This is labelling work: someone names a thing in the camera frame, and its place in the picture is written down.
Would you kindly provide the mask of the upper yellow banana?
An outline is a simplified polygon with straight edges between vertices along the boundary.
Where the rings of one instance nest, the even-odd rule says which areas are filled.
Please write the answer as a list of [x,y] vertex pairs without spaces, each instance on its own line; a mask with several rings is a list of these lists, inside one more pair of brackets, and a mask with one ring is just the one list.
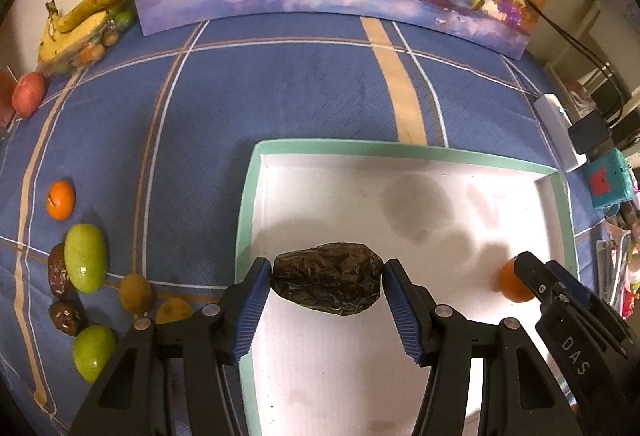
[[82,22],[100,11],[113,7],[122,0],[82,0],[71,11],[62,16],[58,12],[55,0],[46,3],[48,18],[44,34],[53,35],[54,31],[67,33],[76,29]]

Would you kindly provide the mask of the white tray with teal rim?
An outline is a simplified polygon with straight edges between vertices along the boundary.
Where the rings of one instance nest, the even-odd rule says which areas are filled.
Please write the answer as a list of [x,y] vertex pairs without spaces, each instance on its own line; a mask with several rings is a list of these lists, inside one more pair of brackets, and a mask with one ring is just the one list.
[[536,332],[539,304],[498,287],[521,252],[575,269],[557,170],[391,142],[260,142],[238,275],[258,257],[337,243],[382,260],[380,295],[351,316],[268,297],[240,363],[252,434],[559,434],[572,414]]

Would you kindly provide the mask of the lower yellow banana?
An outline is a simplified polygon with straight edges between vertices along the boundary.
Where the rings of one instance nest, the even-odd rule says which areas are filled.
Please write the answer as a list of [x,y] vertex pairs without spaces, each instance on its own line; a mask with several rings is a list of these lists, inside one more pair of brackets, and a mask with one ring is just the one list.
[[51,63],[66,52],[85,42],[100,32],[107,22],[107,11],[92,14],[70,32],[61,29],[62,17],[57,11],[50,11],[44,31],[40,37],[37,60],[40,64]]

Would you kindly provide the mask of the teal toy box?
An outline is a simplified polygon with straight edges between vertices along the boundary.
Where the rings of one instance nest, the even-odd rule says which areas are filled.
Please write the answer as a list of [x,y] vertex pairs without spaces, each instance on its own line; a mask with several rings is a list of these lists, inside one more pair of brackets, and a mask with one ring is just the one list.
[[610,208],[634,197],[629,166],[623,152],[617,148],[608,149],[602,156],[588,162],[582,171],[594,208]]

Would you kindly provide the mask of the white power strip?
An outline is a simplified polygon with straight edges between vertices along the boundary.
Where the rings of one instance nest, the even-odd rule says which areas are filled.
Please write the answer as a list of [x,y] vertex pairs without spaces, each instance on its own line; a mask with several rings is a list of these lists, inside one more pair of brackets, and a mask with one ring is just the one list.
[[553,94],[542,94],[534,102],[534,108],[550,135],[564,172],[574,172],[583,166],[587,162],[587,157],[579,154],[570,140],[568,130],[572,123],[558,97]]

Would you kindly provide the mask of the clear plastic fruit tray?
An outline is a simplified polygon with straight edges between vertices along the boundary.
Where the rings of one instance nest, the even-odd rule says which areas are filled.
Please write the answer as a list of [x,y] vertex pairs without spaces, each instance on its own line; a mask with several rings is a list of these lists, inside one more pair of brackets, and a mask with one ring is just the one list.
[[44,76],[51,76],[96,62],[104,55],[104,50],[113,46],[122,33],[129,30],[137,21],[134,0],[123,0],[106,11],[107,22],[100,32],[51,63],[40,64],[37,60],[37,71]]

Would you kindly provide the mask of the dark dried date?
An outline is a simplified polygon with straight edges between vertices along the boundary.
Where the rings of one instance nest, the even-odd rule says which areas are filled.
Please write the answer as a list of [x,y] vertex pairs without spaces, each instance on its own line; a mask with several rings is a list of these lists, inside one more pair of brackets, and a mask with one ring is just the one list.
[[70,300],[57,300],[49,307],[53,325],[64,334],[74,338],[85,329],[87,320],[84,311]]
[[316,312],[358,315],[381,294],[382,258],[365,244],[326,243],[279,254],[271,289],[285,300]]
[[48,283],[51,293],[60,300],[70,296],[73,283],[70,282],[65,256],[65,245],[59,243],[52,248],[48,257]]

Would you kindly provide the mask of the pile of colourful trinkets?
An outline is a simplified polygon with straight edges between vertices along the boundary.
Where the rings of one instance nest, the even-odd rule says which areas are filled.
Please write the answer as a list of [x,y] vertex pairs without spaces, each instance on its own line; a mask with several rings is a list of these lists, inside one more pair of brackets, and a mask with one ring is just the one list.
[[625,201],[604,214],[604,235],[597,240],[597,293],[628,319],[639,300],[639,210],[634,201]]

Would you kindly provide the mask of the black power adapter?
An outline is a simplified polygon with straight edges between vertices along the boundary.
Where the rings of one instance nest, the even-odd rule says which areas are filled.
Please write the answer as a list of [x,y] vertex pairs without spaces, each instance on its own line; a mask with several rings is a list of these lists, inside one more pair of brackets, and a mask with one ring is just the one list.
[[587,154],[610,138],[610,128],[598,110],[593,110],[568,128],[568,136],[578,154]]

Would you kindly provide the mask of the tan longan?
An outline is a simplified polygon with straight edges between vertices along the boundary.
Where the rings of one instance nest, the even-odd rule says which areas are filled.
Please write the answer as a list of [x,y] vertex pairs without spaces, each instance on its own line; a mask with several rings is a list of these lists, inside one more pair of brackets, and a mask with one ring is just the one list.
[[128,274],[120,282],[118,299],[127,312],[142,315],[152,307],[154,293],[149,281],[141,274]]
[[171,297],[164,300],[155,314],[157,324],[166,324],[189,319],[194,314],[191,304],[179,297]]

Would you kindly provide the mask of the yellow banana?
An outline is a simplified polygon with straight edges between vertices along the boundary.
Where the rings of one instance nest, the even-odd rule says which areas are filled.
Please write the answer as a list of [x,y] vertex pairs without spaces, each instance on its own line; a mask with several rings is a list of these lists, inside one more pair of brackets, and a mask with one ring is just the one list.
[[55,0],[46,3],[48,18],[44,34],[53,35],[54,31],[67,33],[76,29],[82,22],[100,11],[113,7],[122,0],[82,0],[71,11],[62,16],[58,12]]
[[51,63],[66,52],[85,42],[100,32],[107,22],[107,11],[92,14],[70,32],[61,29],[62,17],[57,11],[50,11],[44,31],[40,37],[37,60],[40,64]]

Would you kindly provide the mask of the small orange with stem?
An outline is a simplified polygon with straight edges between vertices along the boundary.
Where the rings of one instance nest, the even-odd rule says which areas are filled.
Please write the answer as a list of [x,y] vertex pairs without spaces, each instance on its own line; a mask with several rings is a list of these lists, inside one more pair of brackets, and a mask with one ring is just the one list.
[[75,203],[75,188],[69,180],[57,180],[50,185],[46,199],[46,210],[51,218],[55,220],[68,219],[73,213]]

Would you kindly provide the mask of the orange mandarin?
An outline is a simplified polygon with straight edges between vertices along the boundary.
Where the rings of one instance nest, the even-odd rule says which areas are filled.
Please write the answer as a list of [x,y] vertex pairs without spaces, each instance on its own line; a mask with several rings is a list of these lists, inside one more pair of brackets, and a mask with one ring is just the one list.
[[508,260],[498,274],[498,289],[502,295],[513,303],[526,303],[535,295],[515,274],[514,258]]

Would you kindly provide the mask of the red apple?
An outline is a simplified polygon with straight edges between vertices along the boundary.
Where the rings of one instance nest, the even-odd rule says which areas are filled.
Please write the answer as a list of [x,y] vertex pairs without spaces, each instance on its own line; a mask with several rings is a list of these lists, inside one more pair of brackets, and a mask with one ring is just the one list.
[[22,75],[12,94],[12,107],[20,118],[30,118],[43,102],[47,80],[39,72]]

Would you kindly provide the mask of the blue plaid tablecloth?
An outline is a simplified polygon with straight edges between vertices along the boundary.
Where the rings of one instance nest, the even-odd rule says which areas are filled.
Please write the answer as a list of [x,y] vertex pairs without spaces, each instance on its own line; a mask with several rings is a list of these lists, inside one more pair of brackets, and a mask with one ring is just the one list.
[[201,303],[233,280],[258,142],[425,141],[552,166],[533,104],[553,87],[531,56],[332,14],[131,29],[55,78],[1,143],[1,377],[28,428],[65,434],[87,390],[48,315],[47,256],[68,230],[44,208],[52,182],[74,184],[73,222],[104,232],[111,282],[144,271]]

